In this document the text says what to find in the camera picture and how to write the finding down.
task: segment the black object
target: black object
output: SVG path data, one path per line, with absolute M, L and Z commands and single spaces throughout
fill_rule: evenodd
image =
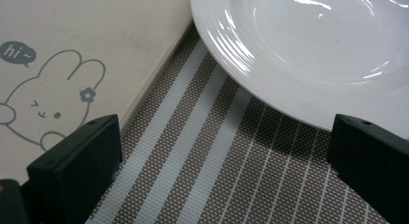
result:
M 391 223 L 409 223 L 409 142 L 380 126 L 337 115 L 328 162 Z
M 20 189 L 0 181 L 0 212 L 13 210 L 0 215 L 0 223 L 83 224 L 122 160 L 117 115 L 84 124 L 27 167 L 30 180 Z

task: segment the flower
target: flower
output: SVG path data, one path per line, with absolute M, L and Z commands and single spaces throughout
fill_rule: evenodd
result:
M 87 89 L 81 91 L 79 95 L 81 96 L 82 101 L 93 102 L 96 92 L 93 91 L 93 89 L 91 89 L 90 87 L 87 87 Z

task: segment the beige board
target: beige board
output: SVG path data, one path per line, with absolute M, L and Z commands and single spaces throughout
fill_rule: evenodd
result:
M 0 179 L 83 123 L 122 131 L 191 23 L 189 0 L 0 0 Z

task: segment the glossy ceramic plate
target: glossy ceramic plate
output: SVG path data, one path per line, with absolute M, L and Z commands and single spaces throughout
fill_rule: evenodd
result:
M 409 139 L 409 0 L 191 0 L 209 51 L 274 108 L 337 113 Z

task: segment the bunny face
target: bunny face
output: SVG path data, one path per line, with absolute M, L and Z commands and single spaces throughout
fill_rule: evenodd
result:
M 37 77 L 21 83 L 3 104 L 12 110 L 9 116 L 14 113 L 3 124 L 46 150 L 47 134 L 64 138 L 85 122 L 104 73 L 100 61 L 82 61 L 74 50 L 55 54 Z

